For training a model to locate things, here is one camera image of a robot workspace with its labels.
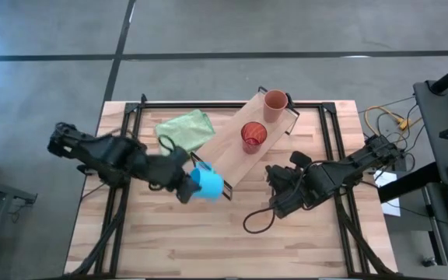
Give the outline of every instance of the gray floor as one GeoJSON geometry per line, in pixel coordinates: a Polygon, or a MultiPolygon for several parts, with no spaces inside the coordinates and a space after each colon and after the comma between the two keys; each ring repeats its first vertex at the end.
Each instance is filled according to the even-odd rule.
{"type": "MultiPolygon", "coordinates": [[[[113,54],[127,3],[0,0],[0,55],[113,54]]],[[[124,52],[447,50],[448,0],[138,0],[124,52]]],[[[84,178],[76,163],[47,152],[47,139],[57,121],[94,133],[111,65],[0,62],[0,182],[39,193],[32,209],[5,225],[0,279],[61,274],[84,178]]],[[[298,100],[356,100],[363,110],[408,97],[414,82],[447,71],[448,57],[123,61],[112,99],[245,100],[262,85],[298,100]]],[[[404,115],[413,104],[389,108],[404,115]]],[[[417,110],[411,118],[418,117],[417,110]]],[[[395,125],[383,118],[382,130],[395,125]]],[[[419,168],[433,157],[426,133],[417,143],[419,168]]],[[[424,211],[416,193],[402,204],[424,211]]],[[[448,277],[446,269],[420,267],[429,244],[411,230],[425,229],[426,219],[402,215],[387,218],[399,270],[448,277]]]]}

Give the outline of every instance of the wooden board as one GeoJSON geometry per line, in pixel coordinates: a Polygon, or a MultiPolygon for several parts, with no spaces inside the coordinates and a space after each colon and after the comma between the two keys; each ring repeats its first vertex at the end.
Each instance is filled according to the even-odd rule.
{"type": "MultiPolygon", "coordinates": [[[[362,129],[354,101],[336,101],[338,120],[347,154],[363,144],[362,129]]],[[[124,102],[107,102],[99,134],[121,126],[124,102]]],[[[159,152],[154,127],[189,110],[144,110],[139,140],[148,152],[159,152]]],[[[204,110],[216,131],[222,129],[236,109],[204,110]]],[[[246,174],[233,192],[233,200],[215,204],[192,200],[182,205],[174,194],[151,192],[145,182],[134,180],[128,200],[119,277],[342,277],[346,276],[333,199],[312,211],[297,211],[276,219],[267,232],[250,235],[242,228],[243,218],[266,207],[271,188],[264,182],[265,166],[290,165],[292,151],[315,159],[326,159],[318,111],[301,109],[290,136],[283,135],[246,174]]],[[[334,134],[328,119],[334,153],[334,134]]],[[[99,184],[86,181],[85,192],[99,184]]],[[[376,189],[355,188],[364,237],[381,260],[396,271],[385,220],[376,189]]],[[[65,271],[73,271],[98,240],[108,190],[91,194],[79,208],[65,271]]],[[[250,220],[251,229],[266,226],[271,213],[250,220]]],[[[357,260],[354,243],[352,254],[357,260]]]]}
{"type": "Polygon", "coordinates": [[[276,122],[267,123],[264,121],[263,109],[264,94],[257,93],[216,132],[210,141],[196,152],[204,162],[212,163],[212,168],[231,187],[235,187],[247,175],[248,171],[295,122],[296,116],[288,110],[284,110],[276,122]],[[261,149],[253,155],[243,151],[241,139],[241,128],[251,121],[263,124],[268,132],[261,149]]]}

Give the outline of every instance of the green cloth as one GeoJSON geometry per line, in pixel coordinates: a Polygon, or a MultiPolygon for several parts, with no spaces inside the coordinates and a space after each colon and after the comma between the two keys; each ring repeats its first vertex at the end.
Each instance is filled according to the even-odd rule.
{"type": "MultiPolygon", "coordinates": [[[[193,110],[190,113],[156,125],[155,133],[158,137],[160,135],[169,136],[174,144],[182,147],[186,152],[192,152],[210,140],[215,131],[207,114],[201,110],[193,110]]],[[[162,142],[170,148],[170,143],[167,143],[166,139],[162,139],[162,142]]],[[[162,146],[160,146],[160,152],[163,155],[170,153],[162,146]]]]}

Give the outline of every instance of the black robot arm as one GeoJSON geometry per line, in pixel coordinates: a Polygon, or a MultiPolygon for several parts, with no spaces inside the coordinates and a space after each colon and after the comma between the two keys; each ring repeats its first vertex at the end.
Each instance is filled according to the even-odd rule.
{"type": "Polygon", "coordinates": [[[78,169],[95,170],[110,187],[122,187],[130,177],[149,182],[150,189],[176,191],[181,203],[187,203],[200,187],[184,172],[189,155],[174,146],[168,156],[147,155],[146,145],[112,134],[94,137],[77,130],[75,125],[58,123],[50,138],[48,151],[56,156],[78,159],[78,169]]]}
{"type": "Polygon", "coordinates": [[[400,157],[397,146],[384,136],[368,138],[363,148],[337,162],[313,162],[301,152],[294,152],[290,157],[294,169],[266,166],[268,182],[276,193],[269,203],[280,219],[302,207],[312,209],[340,187],[358,184],[364,170],[393,164],[400,157]]]}

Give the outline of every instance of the wooden table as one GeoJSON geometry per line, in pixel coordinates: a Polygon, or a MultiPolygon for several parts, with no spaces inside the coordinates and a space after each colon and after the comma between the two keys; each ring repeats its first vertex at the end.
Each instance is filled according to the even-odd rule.
{"type": "MultiPolygon", "coordinates": [[[[345,152],[364,145],[355,102],[335,101],[345,152]]],[[[125,102],[105,103],[98,135],[121,126],[125,102]]],[[[144,109],[139,140],[148,153],[158,153],[154,127],[188,109],[144,109]]],[[[205,109],[216,131],[236,109],[205,109]]],[[[271,188],[265,182],[265,166],[292,164],[294,150],[312,159],[326,159],[319,113],[299,109],[300,117],[290,136],[283,135],[271,150],[235,187],[233,200],[216,203],[194,199],[182,205],[172,193],[152,192],[147,183],[133,180],[128,199],[117,277],[340,277],[346,276],[340,233],[333,199],[311,211],[297,211],[276,219],[267,232],[250,235],[242,228],[243,218],[268,206],[271,188]]],[[[333,129],[328,121],[334,154],[333,129]]],[[[86,181],[84,192],[98,186],[95,177],[86,181]]],[[[387,267],[397,266],[390,245],[376,189],[359,185],[354,189],[362,232],[387,267]]],[[[65,272],[73,271],[97,242],[108,188],[91,194],[79,206],[65,272]]],[[[271,212],[249,220],[250,229],[261,229],[271,212]]],[[[351,242],[354,261],[356,249],[351,242]]],[[[107,248],[106,264],[110,261],[107,248]]]]}

